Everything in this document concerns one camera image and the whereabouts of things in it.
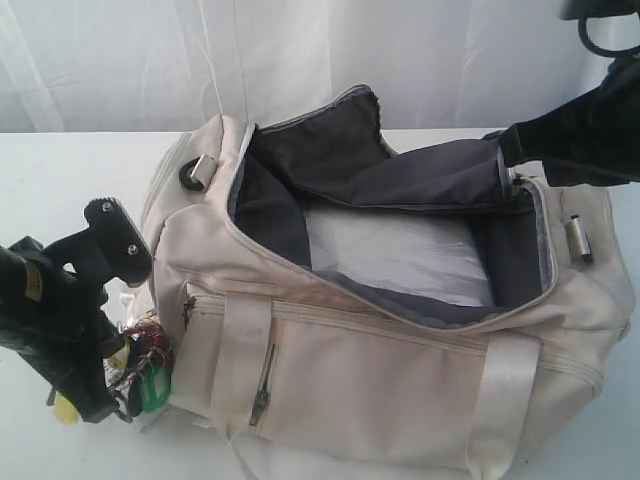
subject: green tag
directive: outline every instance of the green tag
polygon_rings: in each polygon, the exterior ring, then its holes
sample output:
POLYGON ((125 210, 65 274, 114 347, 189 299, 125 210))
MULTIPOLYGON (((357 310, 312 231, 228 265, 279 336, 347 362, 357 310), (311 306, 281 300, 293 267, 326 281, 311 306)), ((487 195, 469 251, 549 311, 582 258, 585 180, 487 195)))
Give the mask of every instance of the green tag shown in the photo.
POLYGON ((171 377, 165 364, 152 365, 143 375, 140 382, 140 399, 142 410, 153 412, 169 399, 171 393, 171 377))

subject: white curtain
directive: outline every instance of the white curtain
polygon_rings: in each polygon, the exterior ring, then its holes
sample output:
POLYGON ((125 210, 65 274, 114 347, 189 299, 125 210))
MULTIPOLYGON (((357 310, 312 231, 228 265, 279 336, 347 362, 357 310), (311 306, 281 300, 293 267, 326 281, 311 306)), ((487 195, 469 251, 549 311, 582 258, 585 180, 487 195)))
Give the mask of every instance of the white curtain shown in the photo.
MULTIPOLYGON (((556 0, 0 0, 0 131, 261 125, 356 83, 385 128, 498 127, 602 79, 556 0)), ((615 39, 608 21, 598 39, 615 39)))

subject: white table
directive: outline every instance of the white table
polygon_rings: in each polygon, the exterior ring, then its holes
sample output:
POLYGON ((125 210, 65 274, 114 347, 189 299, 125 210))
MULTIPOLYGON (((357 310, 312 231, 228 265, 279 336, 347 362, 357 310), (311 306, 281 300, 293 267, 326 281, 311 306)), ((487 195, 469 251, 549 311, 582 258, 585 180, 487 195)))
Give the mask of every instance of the white table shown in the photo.
MULTIPOLYGON (((386 133, 398 150, 480 137, 492 129, 386 133)), ((47 244, 84 228, 82 209, 115 196, 139 218, 149 179, 177 133, 0 134, 0 245, 24 235, 47 244)), ((640 186, 612 189, 627 265, 640 285, 640 186)), ((119 285, 106 307, 123 320, 119 285)), ((608 363, 604 393, 510 479, 631 479, 640 469, 640 332, 632 330, 608 363)), ((0 350, 0 478, 49 480, 241 479, 228 446, 213 431, 178 423, 140 434, 115 418, 65 427, 45 406, 48 385, 13 352, 0 350)), ((468 478, 336 460, 243 439, 240 448, 263 479, 413 480, 468 478)))

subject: zipper pull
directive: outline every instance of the zipper pull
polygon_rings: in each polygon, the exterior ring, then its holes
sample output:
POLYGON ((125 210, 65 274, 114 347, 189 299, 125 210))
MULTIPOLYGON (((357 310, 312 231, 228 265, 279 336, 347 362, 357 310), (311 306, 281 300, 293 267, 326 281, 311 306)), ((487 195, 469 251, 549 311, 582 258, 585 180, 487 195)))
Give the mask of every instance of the zipper pull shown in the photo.
POLYGON ((196 306, 196 297, 189 297, 182 306, 182 320, 184 321, 184 328, 189 325, 189 312, 196 306))
POLYGON ((253 409, 251 410, 251 418, 249 419, 249 426, 255 427, 260 421, 260 417, 264 413, 267 405, 269 404, 269 392, 265 387, 260 389, 256 395, 256 399, 253 402, 253 409))

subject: yellow item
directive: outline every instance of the yellow item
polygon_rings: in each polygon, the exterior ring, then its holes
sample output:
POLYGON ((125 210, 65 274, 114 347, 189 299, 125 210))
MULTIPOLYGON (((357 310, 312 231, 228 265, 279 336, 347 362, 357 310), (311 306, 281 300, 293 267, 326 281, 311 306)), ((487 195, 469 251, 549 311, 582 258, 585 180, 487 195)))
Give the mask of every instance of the yellow item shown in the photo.
POLYGON ((124 347, 111 355, 107 359, 107 364, 116 370, 124 370, 127 366, 127 360, 129 359, 129 352, 131 352, 131 342, 127 338, 124 341, 124 347))
POLYGON ((80 419, 80 414, 76 407, 60 392, 56 392, 53 415, 64 425, 75 425, 80 419))

